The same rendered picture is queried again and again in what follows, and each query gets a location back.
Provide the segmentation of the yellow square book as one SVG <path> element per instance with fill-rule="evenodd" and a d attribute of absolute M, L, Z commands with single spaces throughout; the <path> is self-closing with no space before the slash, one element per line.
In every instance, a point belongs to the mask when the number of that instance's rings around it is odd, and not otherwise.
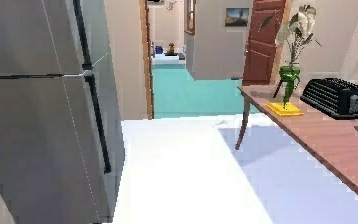
<path fill-rule="evenodd" d="M 283 104 L 282 102 L 271 102 L 267 104 L 267 107 L 280 117 L 301 116 L 303 114 L 303 112 L 291 102 L 286 104 Z"/>

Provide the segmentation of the framed landscape picture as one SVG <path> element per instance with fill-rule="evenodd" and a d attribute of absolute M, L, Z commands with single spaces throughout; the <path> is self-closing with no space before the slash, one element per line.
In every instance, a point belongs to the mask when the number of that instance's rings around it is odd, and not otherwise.
<path fill-rule="evenodd" d="M 225 16 L 226 27 L 246 27 L 248 25 L 248 8 L 227 8 Z"/>

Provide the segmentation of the white low table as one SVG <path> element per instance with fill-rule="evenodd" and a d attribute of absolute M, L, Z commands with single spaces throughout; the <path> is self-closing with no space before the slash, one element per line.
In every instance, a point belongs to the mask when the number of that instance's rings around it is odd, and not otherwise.
<path fill-rule="evenodd" d="M 178 56 L 166 56 L 165 54 L 156 54 L 151 58 L 153 65 L 161 64 L 179 64 L 180 60 Z"/>

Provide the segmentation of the brown framed window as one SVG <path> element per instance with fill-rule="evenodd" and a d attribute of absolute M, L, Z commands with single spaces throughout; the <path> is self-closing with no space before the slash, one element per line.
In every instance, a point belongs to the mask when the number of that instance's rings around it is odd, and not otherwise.
<path fill-rule="evenodd" d="M 195 5 L 196 0 L 185 1 L 185 32 L 189 35 L 195 34 Z"/>

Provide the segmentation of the brown wooden table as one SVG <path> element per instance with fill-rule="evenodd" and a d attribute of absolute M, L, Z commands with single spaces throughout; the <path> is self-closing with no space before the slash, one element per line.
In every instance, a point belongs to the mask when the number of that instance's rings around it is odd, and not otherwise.
<path fill-rule="evenodd" d="M 290 137 L 315 157 L 358 196 L 358 120 L 334 120 L 300 100 L 302 91 L 297 89 L 291 103 L 299 107 L 301 116 L 280 117 L 267 104 L 273 100 L 271 85 L 241 86 L 244 97 L 243 119 L 235 147 L 239 148 L 249 121 L 250 107 L 278 125 Z"/>

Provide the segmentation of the black toaster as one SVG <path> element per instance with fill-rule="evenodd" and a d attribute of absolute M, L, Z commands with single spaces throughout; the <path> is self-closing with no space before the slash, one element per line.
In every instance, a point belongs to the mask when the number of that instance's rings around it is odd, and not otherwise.
<path fill-rule="evenodd" d="M 335 120 L 358 119 L 358 85 L 349 81 L 311 79 L 300 99 Z"/>

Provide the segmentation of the brown wooden room door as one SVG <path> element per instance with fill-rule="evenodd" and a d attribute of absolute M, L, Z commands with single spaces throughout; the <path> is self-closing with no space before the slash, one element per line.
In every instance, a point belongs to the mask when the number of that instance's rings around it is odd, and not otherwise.
<path fill-rule="evenodd" d="M 145 89 L 146 89 L 147 119 L 151 120 L 154 118 L 154 107 L 153 107 L 151 53 L 150 53 L 147 0 L 139 0 L 139 5 L 140 5 L 140 21 L 141 21 L 143 63 L 144 63 L 144 75 L 145 75 Z"/>

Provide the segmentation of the house plant in green pot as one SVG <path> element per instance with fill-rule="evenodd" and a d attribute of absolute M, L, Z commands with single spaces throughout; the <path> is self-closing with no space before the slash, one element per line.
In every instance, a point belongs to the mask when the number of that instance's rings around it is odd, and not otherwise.
<path fill-rule="evenodd" d="M 286 83 L 283 96 L 283 108 L 287 110 L 289 100 L 300 83 L 300 67 L 298 59 L 303 49 L 312 41 L 319 46 L 320 42 L 314 37 L 315 17 L 317 10 L 311 5 L 301 5 L 291 19 L 283 23 L 276 35 L 275 46 L 287 43 L 290 58 L 286 65 L 279 68 L 280 82 L 274 95 L 277 95 L 282 83 Z"/>

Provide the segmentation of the red-brown room door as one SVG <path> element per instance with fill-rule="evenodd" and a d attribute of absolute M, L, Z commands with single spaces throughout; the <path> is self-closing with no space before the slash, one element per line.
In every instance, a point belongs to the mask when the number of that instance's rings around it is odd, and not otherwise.
<path fill-rule="evenodd" d="M 253 0 L 249 35 L 246 41 L 243 85 L 268 85 L 286 0 Z"/>

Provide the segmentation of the grey metal fridge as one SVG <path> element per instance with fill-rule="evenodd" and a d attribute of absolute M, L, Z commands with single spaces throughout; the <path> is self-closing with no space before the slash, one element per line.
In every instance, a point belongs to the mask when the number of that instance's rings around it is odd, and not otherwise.
<path fill-rule="evenodd" d="M 0 195 L 14 224 L 113 220 L 125 160 L 104 0 L 0 0 Z M 89 86 L 95 76 L 110 173 Z"/>

